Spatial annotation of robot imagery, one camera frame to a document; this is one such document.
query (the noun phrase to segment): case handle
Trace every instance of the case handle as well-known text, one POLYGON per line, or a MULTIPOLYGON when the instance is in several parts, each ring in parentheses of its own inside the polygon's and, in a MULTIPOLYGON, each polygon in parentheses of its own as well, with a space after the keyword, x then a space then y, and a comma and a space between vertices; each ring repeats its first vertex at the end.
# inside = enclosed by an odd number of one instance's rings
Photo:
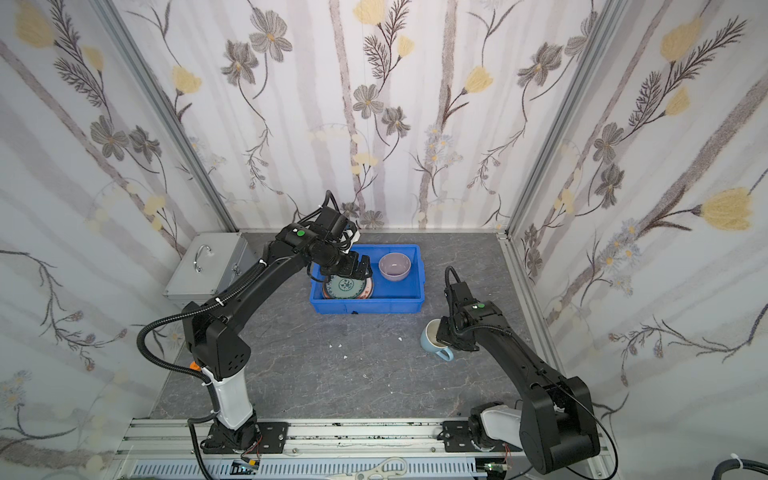
POLYGON ((194 270, 195 270, 196 272, 198 272, 198 273, 200 273, 200 272, 202 272, 202 271, 203 271, 203 269, 201 269, 201 268, 200 268, 200 267, 197 265, 197 258, 200 256, 200 252, 202 252, 202 251, 203 251, 203 248, 207 248, 207 249, 208 249, 208 251, 209 251, 209 252, 211 252, 211 253, 213 253, 213 252, 214 252, 214 251, 213 251, 213 250, 211 250, 211 249, 210 249, 210 247, 209 247, 208 245, 206 245, 205 243, 203 243, 202 245, 200 245, 200 248, 198 248, 198 249, 197 249, 197 253, 195 253, 195 254, 194 254, 194 262, 192 262, 192 266, 194 267, 194 270))

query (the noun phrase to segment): stacked plates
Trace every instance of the stacked plates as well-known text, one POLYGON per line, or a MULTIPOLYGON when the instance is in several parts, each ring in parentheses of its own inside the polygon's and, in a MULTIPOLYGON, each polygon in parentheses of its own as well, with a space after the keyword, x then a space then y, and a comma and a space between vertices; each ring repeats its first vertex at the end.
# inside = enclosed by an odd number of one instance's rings
POLYGON ((354 280, 332 275, 323 284, 323 296, 327 299, 366 299, 373 293, 373 278, 354 280))

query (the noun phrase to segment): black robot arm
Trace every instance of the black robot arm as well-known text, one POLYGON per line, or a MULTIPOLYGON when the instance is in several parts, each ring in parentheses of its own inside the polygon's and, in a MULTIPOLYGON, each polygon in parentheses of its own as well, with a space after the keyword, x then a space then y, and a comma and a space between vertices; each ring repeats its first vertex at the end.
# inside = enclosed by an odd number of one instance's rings
MULTIPOLYGON (((250 347, 237 334, 283 282, 301 270, 309 273, 312 263, 320 265, 320 274, 326 278, 371 276, 370 259, 349 251, 358 237, 357 226, 338 211, 333 195, 327 192, 318 210, 283 228, 256 265, 203 305, 211 308, 184 319, 184 338, 195 363, 207 367, 218 381, 242 370, 250 358, 250 347), (231 300, 221 300, 238 290, 231 300)), ((190 303, 184 310, 198 308, 190 303)))
POLYGON ((479 350, 479 343, 509 376, 522 398, 520 446, 531 465, 544 474, 600 453, 584 382, 565 378, 540 359, 509 328, 501 310, 493 302, 474 298, 450 266, 445 285, 449 315, 442 317, 437 340, 469 352, 479 350), (455 283, 450 283, 449 273, 455 283))

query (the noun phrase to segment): floral wallpaper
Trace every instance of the floral wallpaper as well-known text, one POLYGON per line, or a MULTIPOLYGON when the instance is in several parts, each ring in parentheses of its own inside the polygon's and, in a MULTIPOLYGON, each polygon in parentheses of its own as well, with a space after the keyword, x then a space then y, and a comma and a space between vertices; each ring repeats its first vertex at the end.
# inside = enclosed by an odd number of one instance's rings
POLYGON ((513 232, 628 480, 768 455, 766 20, 630 3, 513 232))
POLYGON ((117 0, 238 227, 502 228, 602 2, 117 0))
POLYGON ((165 380, 139 324, 177 312, 164 285, 220 228, 88 3, 0 12, 0 476, 101 478, 165 380))

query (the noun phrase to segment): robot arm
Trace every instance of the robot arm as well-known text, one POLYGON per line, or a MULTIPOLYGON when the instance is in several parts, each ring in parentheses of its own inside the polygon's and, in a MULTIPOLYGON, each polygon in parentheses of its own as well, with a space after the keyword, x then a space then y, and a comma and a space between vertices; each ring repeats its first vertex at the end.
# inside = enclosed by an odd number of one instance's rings
MULTIPOLYGON (((333 195, 327 192, 318 210, 283 228, 261 260, 219 296, 202 306, 190 303, 181 314, 157 320, 139 332, 137 345, 142 355, 163 368, 204 379, 214 408, 218 408, 208 417, 187 422, 198 465, 203 462, 195 423, 214 420, 208 438, 200 444, 206 453, 242 452, 252 448, 261 435, 243 372, 250 347, 238 333, 283 282, 305 268, 309 274, 312 263, 320 265, 324 276, 371 276, 370 259, 350 251, 358 238, 357 226, 339 212, 333 195), (146 348, 145 338, 152 329, 178 320, 183 321, 187 348, 199 372, 158 359, 146 348)), ((475 299, 452 267, 445 271, 445 295, 449 315, 442 318, 437 339, 465 351, 479 350, 478 343, 484 346, 523 399, 521 414, 506 406, 478 408, 474 421, 478 443, 483 446, 484 439, 501 439, 520 445, 541 473, 597 455, 600 444, 587 386, 578 377, 566 379, 539 359, 509 329, 501 310, 492 302, 475 299), (453 284, 449 272, 456 279, 453 284)))
POLYGON ((184 308, 187 348, 212 384, 219 406, 215 439, 207 442, 217 444, 213 449, 244 450, 259 434, 243 371, 250 347, 238 333, 283 282, 305 268, 309 274, 312 263, 320 265, 323 276, 371 276, 370 259, 349 251, 358 239, 357 226, 339 212, 333 195, 327 192, 325 203, 283 228, 266 246, 261 260, 238 281, 202 306, 190 303, 184 308))
POLYGON ((515 384, 522 397, 522 413, 507 406, 489 406, 471 420, 475 441, 501 439, 521 446, 531 465, 548 473, 593 457, 600 452, 598 430, 591 412, 589 389, 578 377, 566 379, 540 359, 515 334, 493 302, 480 302, 455 271, 445 271, 449 316, 442 317, 437 340, 457 349, 477 351, 482 345, 515 384), (449 282, 453 272, 457 282, 449 282), (515 425, 500 435, 502 423, 515 425))

